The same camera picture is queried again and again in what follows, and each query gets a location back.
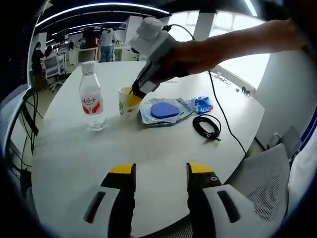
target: ceiling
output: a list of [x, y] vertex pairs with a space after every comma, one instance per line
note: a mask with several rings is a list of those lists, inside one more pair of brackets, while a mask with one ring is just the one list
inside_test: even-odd
[[[101, 2], [135, 3], [160, 8], [170, 13], [185, 10], [215, 12], [216, 10], [221, 9], [250, 15], [250, 11], [244, 3], [244, 0], [50, 0], [52, 6], [44, 11], [43, 15], [39, 19], [39, 22], [50, 16], [53, 16], [54, 14], [73, 7]], [[264, 20], [285, 18], [285, 16], [282, 14], [281, 8], [276, 6], [276, 4], [271, 1], [252, 0], [252, 2], [254, 7], [258, 9], [258, 12], [260, 12], [259, 17]], [[55, 37], [58, 37], [58, 34], [52, 36], [52, 34], [56, 32], [63, 32], [66, 30], [67, 33], [71, 33], [79, 30], [79, 28], [69, 30], [71, 27], [98, 22], [126, 22], [128, 17], [131, 15], [142, 17], [153, 16], [156, 18], [169, 16], [166, 13], [135, 6], [93, 6], [67, 12], [51, 20], [48, 20], [47, 22], [39, 25], [36, 28], [35, 33], [47, 32], [47, 40], [49, 41]], [[120, 24], [104, 25], [104, 27], [112, 28], [124, 26], [125, 25]]]

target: white round table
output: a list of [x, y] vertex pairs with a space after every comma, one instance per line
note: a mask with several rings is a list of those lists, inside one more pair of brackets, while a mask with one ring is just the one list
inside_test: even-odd
[[[68, 206], [91, 186], [100, 184], [115, 165], [137, 164], [137, 186], [132, 235], [145, 236], [166, 228], [189, 214], [186, 163], [213, 167], [221, 182], [237, 168], [244, 153], [229, 134], [214, 100], [209, 75], [201, 73], [162, 83], [144, 100], [189, 99], [210, 96], [211, 115], [222, 123], [221, 143], [207, 142], [192, 127], [193, 116], [164, 128], [144, 128], [137, 120], [119, 120], [117, 90], [131, 86], [145, 62], [109, 62], [97, 65], [103, 87], [107, 127], [88, 131], [79, 99], [82, 76], [78, 67], [66, 80], [44, 118], [36, 139], [32, 168], [33, 196], [42, 224], [59, 229]], [[260, 126], [264, 109], [253, 98], [237, 93], [214, 78], [217, 97], [232, 132], [247, 150]]]

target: water bottle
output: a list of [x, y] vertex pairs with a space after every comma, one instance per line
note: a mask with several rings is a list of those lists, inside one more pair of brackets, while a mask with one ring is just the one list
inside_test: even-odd
[[83, 111], [87, 116], [89, 129], [99, 131], [106, 126], [106, 118], [103, 114], [102, 88], [96, 75], [96, 62], [84, 62], [81, 69], [83, 77], [79, 85], [79, 94]]

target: human hand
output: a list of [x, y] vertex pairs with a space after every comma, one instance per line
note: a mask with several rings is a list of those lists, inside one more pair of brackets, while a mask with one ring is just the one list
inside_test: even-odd
[[213, 51], [207, 43], [209, 42], [177, 42], [174, 48], [160, 60], [161, 68], [154, 76], [154, 80], [165, 82], [179, 74], [201, 73], [214, 68], [221, 62], [221, 55]]

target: blue plastic lid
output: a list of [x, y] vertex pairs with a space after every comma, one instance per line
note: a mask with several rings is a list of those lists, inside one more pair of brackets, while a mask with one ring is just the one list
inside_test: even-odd
[[157, 119], [171, 118], [179, 114], [179, 109], [170, 103], [155, 103], [151, 115]]

